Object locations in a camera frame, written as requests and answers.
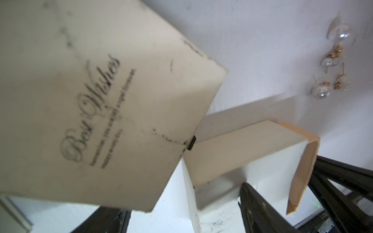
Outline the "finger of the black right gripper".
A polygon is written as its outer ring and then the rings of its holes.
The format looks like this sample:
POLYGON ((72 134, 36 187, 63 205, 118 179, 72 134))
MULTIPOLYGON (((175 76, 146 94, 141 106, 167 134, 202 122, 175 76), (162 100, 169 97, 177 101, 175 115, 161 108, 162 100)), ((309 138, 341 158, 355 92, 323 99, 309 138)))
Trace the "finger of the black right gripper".
POLYGON ((370 201, 373 200, 373 172, 371 170, 318 156, 314 171, 370 201))
POLYGON ((352 200, 318 172, 311 175, 309 188, 328 213, 338 233, 371 233, 373 217, 364 213, 352 200))

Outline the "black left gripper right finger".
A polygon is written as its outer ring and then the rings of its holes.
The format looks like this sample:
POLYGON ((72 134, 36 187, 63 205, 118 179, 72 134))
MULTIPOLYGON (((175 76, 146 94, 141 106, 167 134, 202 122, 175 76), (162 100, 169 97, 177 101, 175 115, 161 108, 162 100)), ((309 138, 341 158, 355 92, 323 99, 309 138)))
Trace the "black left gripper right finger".
POLYGON ((298 233, 250 184, 240 187, 239 207, 247 233, 298 233))

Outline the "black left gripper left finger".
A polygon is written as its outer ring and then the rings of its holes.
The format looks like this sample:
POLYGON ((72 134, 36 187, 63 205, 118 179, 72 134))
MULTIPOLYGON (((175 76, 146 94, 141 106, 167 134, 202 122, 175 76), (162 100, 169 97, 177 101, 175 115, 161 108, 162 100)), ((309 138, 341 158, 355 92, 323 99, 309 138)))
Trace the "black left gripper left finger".
POLYGON ((100 206, 72 233, 126 233, 131 213, 131 210, 100 206))

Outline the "large cream jewelry box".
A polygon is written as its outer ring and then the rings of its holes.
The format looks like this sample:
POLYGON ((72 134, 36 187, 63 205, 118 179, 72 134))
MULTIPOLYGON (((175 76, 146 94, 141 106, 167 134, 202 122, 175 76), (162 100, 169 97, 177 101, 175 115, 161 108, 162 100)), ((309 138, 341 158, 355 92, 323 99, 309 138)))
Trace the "large cream jewelry box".
POLYGON ((194 232, 244 232, 238 203, 245 182, 280 216, 296 212, 320 140, 289 123, 263 121, 195 143, 182 159, 194 232))

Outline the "pearl gold cross earrings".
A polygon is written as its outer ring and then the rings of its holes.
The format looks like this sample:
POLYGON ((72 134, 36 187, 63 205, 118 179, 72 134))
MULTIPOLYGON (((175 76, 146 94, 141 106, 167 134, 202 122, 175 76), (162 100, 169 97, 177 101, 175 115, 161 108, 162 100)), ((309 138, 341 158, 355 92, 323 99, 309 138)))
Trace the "pearl gold cross earrings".
POLYGON ((326 99, 335 91, 346 91, 350 85, 350 82, 345 73, 345 63, 342 62, 342 68, 340 73, 338 73, 333 81, 317 81, 313 84, 310 94, 312 97, 318 100, 326 99))

